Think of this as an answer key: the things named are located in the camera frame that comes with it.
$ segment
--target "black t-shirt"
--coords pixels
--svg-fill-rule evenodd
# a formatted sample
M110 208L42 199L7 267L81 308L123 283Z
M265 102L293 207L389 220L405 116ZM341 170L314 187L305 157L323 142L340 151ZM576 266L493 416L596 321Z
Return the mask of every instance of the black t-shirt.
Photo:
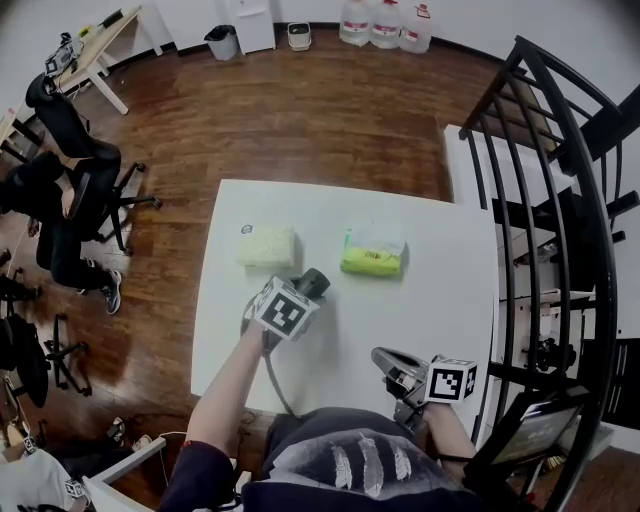
M285 430L268 447L266 479L242 488L246 512L484 510L480 498L378 414L323 409ZM234 482L226 455L205 443L186 443L159 512L215 510L232 500Z
M62 218L62 191L55 183L65 168L50 151L13 169L0 187L3 212L16 211L40 222Z

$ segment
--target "small white container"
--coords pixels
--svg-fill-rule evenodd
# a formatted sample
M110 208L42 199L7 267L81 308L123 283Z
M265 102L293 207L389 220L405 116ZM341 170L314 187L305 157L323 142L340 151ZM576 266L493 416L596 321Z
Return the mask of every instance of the small white container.
M294 52L303 52L311 46L311 25L308 23L289 23L287 35Z
M355 46L369 42L371 10L365 0L346 0L342 7L340 39Z
M371 24L371 42L383 50L398 47L401 16L395 0L383 0L382 5L373 11Z
M416 6L416 14L408 17L402 30L398 45L406 52L425 53L431 43L431 15L425 4Z

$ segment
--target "sleeve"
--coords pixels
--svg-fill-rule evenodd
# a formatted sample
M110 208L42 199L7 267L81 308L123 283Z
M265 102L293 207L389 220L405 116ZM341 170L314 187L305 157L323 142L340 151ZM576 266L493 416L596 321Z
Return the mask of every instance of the sleeve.
M215 510L233 499L234 483L229 457L209 444L187 441L180 450L158 512Z
M31 162L21 165L13 173L15 184L29 186L35 182L54 182L62 176L64 166L57 155L51 151L45 151Z

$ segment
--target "tissue package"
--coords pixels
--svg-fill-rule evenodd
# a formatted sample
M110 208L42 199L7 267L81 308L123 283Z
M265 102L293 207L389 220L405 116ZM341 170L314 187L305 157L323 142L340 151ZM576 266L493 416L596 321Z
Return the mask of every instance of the tissue package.
M404 246L404 238L393 226L354 226L347 230L340 269L374 276L399 275Z
M245 267L287 268L294 264L292 226L245 225L238 242L236 261Z

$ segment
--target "wooden desk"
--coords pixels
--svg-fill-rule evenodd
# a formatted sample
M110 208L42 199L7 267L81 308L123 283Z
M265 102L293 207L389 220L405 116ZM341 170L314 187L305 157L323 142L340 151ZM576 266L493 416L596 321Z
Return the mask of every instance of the wooden desk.
M138 19L138 28L153 47L156 55L162 55L160 45L153 40L151 32L145 26L143 19L138 16L141 9L140 6L132 9L126 13L123 18L108 28L102 28L102 26L92 28L91 32L82 39L84 47L78 58L78 68L76 71L72 72L71 69L67 69L60 77L56 78L56 83L60 84L62 91L67 91L88 78L113 106L118 109L118 112L122 115L129 112L127 106L116 96L99 75L100 72L105 76L109 75L106 66L101 62L101 55L113 40L118 37L120 32L136 18Z
M346 229L376 220L399 226L408 264L401 280L340 271ZM438 354L478 363L482 383L454 408L469 435L481 413L497 309L498 258L490 212L369 190L222 180L200 277L191 391L202 395L240 337L245 305L273 270L245 269L235 249L245 224L292 225L296 267L331 281L327 302L296 342L282 342L272 362L291 407L367 409L392 417L395 399L371 361L392 347L425 361ZM247 407L283 412L264 361Z
M10 108L0 121L0 150L6 151L12 157L16 158L20 162L26 162L27 158L11 145L9 136L13 133L13 130L17 130L27 139L33 142L36 146L40 147L42 144L42 137L36 135L33 131L27 128L17 119L20 107L17 109Z

